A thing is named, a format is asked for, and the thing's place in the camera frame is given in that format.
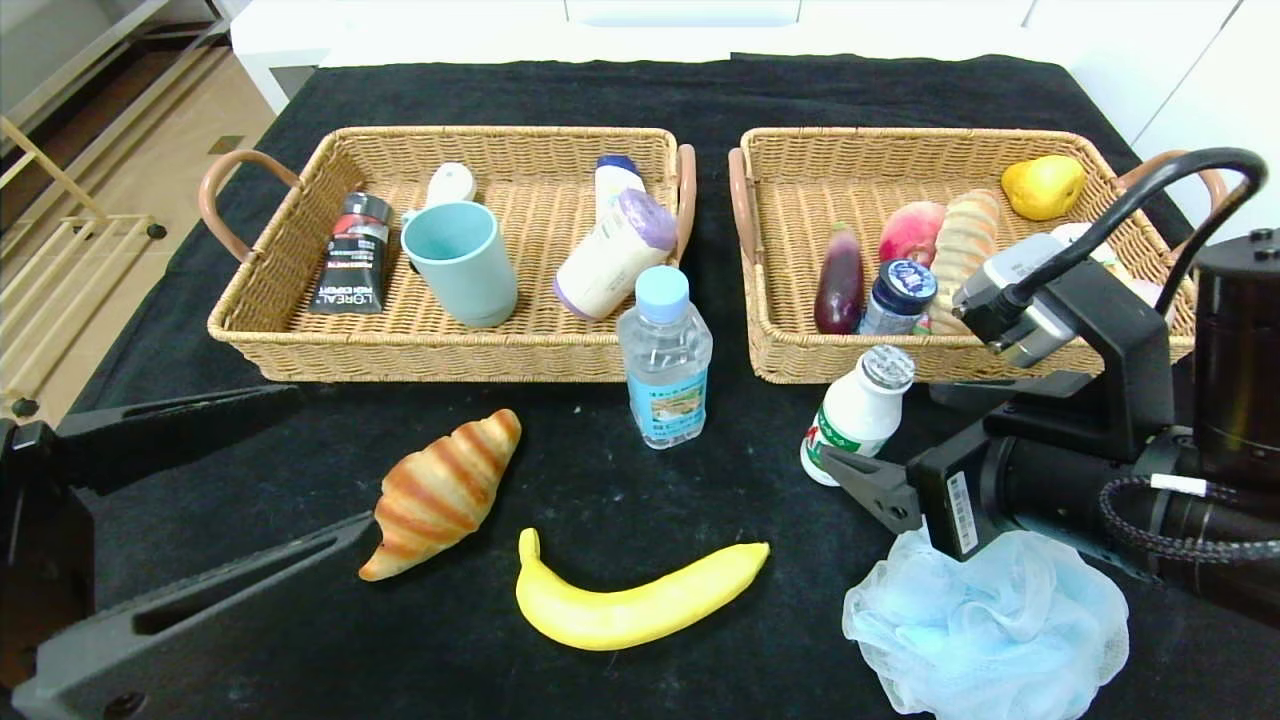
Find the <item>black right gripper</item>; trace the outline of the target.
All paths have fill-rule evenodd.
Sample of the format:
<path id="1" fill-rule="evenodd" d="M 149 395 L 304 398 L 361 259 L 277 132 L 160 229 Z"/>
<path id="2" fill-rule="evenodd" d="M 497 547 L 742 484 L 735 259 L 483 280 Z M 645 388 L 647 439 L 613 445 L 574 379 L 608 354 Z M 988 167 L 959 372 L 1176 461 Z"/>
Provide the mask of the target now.
<path id="1" fill-rule="evenodd" d="M 995 436 L 983 421 L 914 457 L 908 478 L 902 465 L 833 445 L 822 445 L 819 457 L 838 487 L 887 530 L 902 534 L 925 521 L 933 547 L 956 560 L 975 557 L 1014 530 L 1106 562 L 1146 560 L 1144 551 L 1108 532 L 1100 507 L 1105 482 L 1129 473 L 1125 462 Z"/>

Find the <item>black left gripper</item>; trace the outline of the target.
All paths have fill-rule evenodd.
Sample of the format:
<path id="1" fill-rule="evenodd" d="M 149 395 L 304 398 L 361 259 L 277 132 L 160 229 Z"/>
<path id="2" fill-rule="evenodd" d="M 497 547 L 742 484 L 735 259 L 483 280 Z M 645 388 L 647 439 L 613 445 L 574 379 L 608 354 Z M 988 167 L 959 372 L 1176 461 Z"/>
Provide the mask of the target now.
<path id="1" fill-rule="evenodd" d="M 70 487 L 122 489 L 298 410 L 301 388 L 260 386 L 76 413 L 56 434 L 3 419 L 1 685 L 18 687 L 19 716 L 174 717 L 201 682 L 314 602 L 323 580 L 355 569 L 375 532 L 369 512 L 90 616 L 93 520 Z"/>

